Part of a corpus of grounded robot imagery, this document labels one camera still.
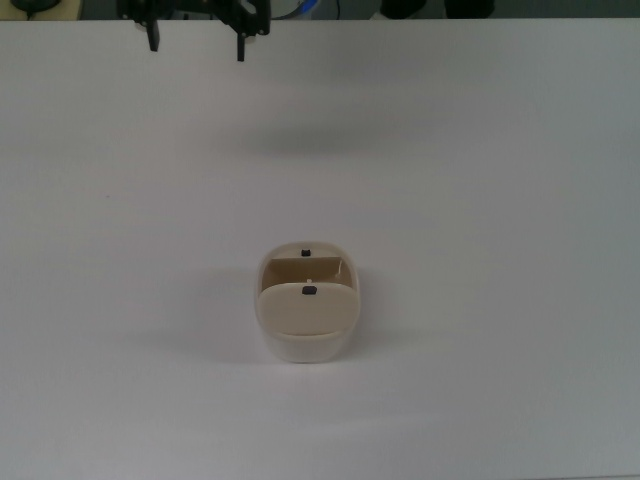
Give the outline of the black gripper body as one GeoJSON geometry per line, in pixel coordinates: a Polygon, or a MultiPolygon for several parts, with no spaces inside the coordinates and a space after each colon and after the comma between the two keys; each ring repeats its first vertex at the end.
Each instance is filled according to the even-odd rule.
{"type": "Polygon", "coordinates": [[[218,20],[214,2],[207,0],[165,0],[159,2],[160,20],[218,20]]]}

